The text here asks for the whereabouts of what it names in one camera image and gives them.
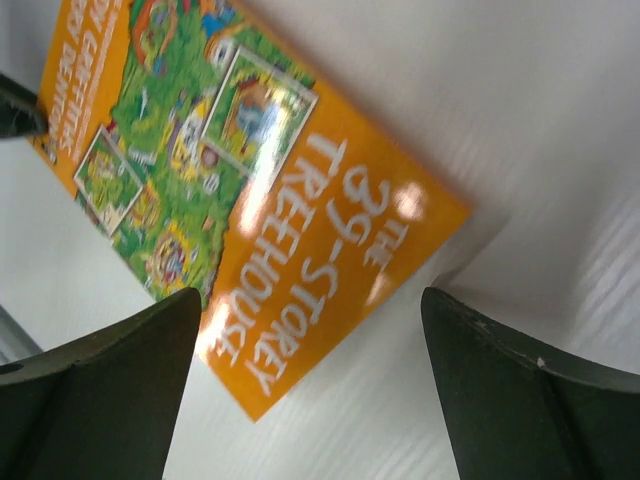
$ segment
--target orange book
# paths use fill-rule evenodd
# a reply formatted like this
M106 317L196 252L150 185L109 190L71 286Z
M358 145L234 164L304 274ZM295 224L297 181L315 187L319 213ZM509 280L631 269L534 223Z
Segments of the orange book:
M254 420L469 215L223 0L64 0L40 102L34 146L154 298L200 291Z

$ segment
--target children's book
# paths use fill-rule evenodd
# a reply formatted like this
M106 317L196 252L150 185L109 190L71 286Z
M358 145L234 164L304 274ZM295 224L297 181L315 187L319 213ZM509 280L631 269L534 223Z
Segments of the children's book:
M34 146L153 298L200 291L254 420L469 215L224 0L63 0L39 101Z

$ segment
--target white tabletop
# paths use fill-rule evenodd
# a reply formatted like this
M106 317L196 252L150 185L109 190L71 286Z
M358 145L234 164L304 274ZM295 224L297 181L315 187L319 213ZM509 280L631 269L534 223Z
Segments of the white tabletop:
M252 3L477 200L472 227L504 220L453 292L640 373L640 3ZM58 5L0 4L0 70L34 90ZM0 169L0 304L43 348L150 304L27 144L0 143ZM474 228L452 251L478 244ZM422 268L258 424L195 360L167 478L456 479L419 316L441 270Z

